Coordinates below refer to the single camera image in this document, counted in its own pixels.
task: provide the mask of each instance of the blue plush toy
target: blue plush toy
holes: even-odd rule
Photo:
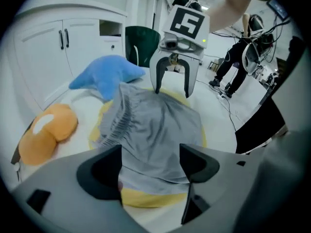
[[[113,99],[120,82],[130,82],[145,75],[145,71],[119,55],[94,60],[69,85],[69,89],[97,89],[104,100]]]

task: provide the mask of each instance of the orange plush toy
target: orange plush toy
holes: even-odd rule
[[[54,104],[37,116],[19,142],[19,154],[27,165],[39,165],[53,155],[57,142],[66,140],[78,119],[66,104]]]

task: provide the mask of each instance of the green trash bin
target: green trash bin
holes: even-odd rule
[[[130,26],[125,28],[126,59],[140,67],[149,67],[161,35],[150,28]]]

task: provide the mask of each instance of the cabinet handle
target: cabinet handle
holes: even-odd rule
[[[63,40],[63,33],[62,31],[58,31],[59,35],[60,35],[60,42],[62,43],[60,49],[63,50],[64,49],[64,40]]]
[[[68,30],[67,29],[65,29],[65,34],[66,34],[66,39],[67,39],[66,47],[69,48],[69,35],[68,35]]]

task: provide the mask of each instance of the black shoe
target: black shoe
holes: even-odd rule
[[[214,80],[212,80],[212,81],[210,81],[209,82],[209,84],[211,85],[211,86],[216,86],[216,87],[220,87],[220,81],[218,80],[218,79],[214,79]]]
[[[227,95],[228,98],[232,98],[233,93],[230,93],[228,90],[225,91],[225,94]]]

